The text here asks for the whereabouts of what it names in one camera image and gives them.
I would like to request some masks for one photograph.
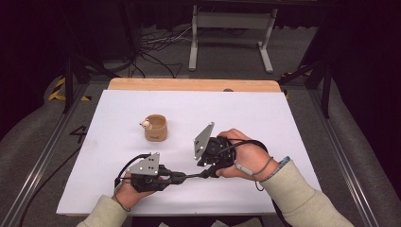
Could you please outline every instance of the gray carpet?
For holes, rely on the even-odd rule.
[[[215,30],[205,31],[199,40],[198,67],[195,72],[187,69],[190,42],[183,40],[161,51],[149,54],[165,64],[182,63],[179,78],[191,79],[279,79],[284,72],[294,71],[315,33],[314,29],[275,29],[270,38],[268,52],[274,69],[273,74],[266,74],[259,52],[255,47],[261,33],[246,31],[241,36]],[[139,57],[136,65],[146,77],[169,77],[169,72],[160,64],[145,61]],[[179,66],[172,65],[171,70],[178,72]],[[120,75],[142,77],[134,67],[120,72]],[[293,113],[300,134],[312,165],[320,179],[322,190],[333,204],[350,219],[355,226],[365,226],[357,209],[355,200],[334,155],[333,144],[323,123],[319,120],[320,112],[313,106],[311,92],[301,86],[300,81],[286,86],[288,105]],[[70,132],[81,127],[90,127],[96,104],[101,92],[107,88],[104,77],[94,77],[85,91],[91,101],[79,101],[56,146],[54,155],[42,176],[49,176],[75,149],[79,147],[77,135]],[[357,124],[344,107],[340,95],[332,89],[330,99],[330,122],[349,158],[380,226],[401,226],[401,204],[384,175]],[[46,101],[38,111],[21,121],[0,143],[0,219],[4,219],[18,193],[24,185],[27,174],[34,167],[55,129],[63,110],[63,102]],[[62,195],[63,186],[68,180],[75,158],[41,190],[26,214],[24,226],[75,226],[83,218],[56,215],[56,208]],[[266,226],[283,226],[278,217],[264,217]],[[131,226],[128,219],[124,226]]]

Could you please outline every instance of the person's right hand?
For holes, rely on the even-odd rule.
[[[251,138],[238,131],[236,129],[231,129],[229,131],[222,131],[218,136],[226,137],[230,139],[232,144],[241,142],[241,140],[250,140]],[[244,144],[235,148],[236,150],[236,162],[246,168],[248,168],[253,173],[258,172],[265,166],[270,156],[266,151],[254,144]],[[275,160],[271,160],[269,165],[259,174],[250,176],[236,168],[234,165],[222,168],[216,171],[218,176],[225,178],[240,177],[252,181],[263,181],[279,166]]]

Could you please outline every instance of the hand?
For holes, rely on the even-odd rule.
[[[223,131],[218,136],[226,137],[230,139],[232,144],[240,142],[240,140],[250,140],[251,138],[238,131],[236,129],[231,129],[229,131]],[[254,144],[244,144],[235,148],[236,150],[236,162],[246,168],[248,168],[253,173],[260,171],[265,164],[268,162],[270,156],[266,151]],[[279,166],[275,160],[271,160],[269,165],[259,174],[250,176],[237,169],[234,165],[222,168],[216,171],[218,176],[225,178],[240,177],[252,181],[263,181]]]
[[[124,176],[124,178],[130,178],[130,177],[131,177],[130,173],[126,173]],[[153,193],[155,193],[155,191],[139,193],[135,190],[135,188],[131,186],[131,180],[124,179],[120,188],[118,188],[117,192],[113,196],[113,200],[116,201],[115,197],[117,197],[125,208],[130,209],[134,205],[136,205],[136,203],[138,203],[141,199]]]

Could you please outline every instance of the person's left hand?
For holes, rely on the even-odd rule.
[[[130,178],[130,177],[131,177],[130,173],[126,173],[124,176],[124,178]],[[134,205],[136,205],[136,203],[138,203],[141,199],[153,193],[155,193],[155,191],[139,193],[135,190],[135,188],[131,186],[131,180],[124,179],[122,181],[120,188],[118,188],[117,192],[113,196],[113,200],[116,201],[115,197],[117,197],[117,199],[121,202],[121,204],[125,208],[130,209]]]

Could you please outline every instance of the white tabletop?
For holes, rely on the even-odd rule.
[[[167,119],[164,142],[145,139],[139,123],[151,114]],[[276,160],[290,156],[311,186],[320,189],[282,93],[147,92],[106,90],[61,197],[63,215],[91,213],[101,195],[113,194],[121,168],[142,153],[160,152],[172,171],[200,173],[193,139],[215,122],[212,136],[236,128],[263,142]],[[266,191],[242,179],[187,179],[141,200],[132,216],[256,215],[274,212]]]

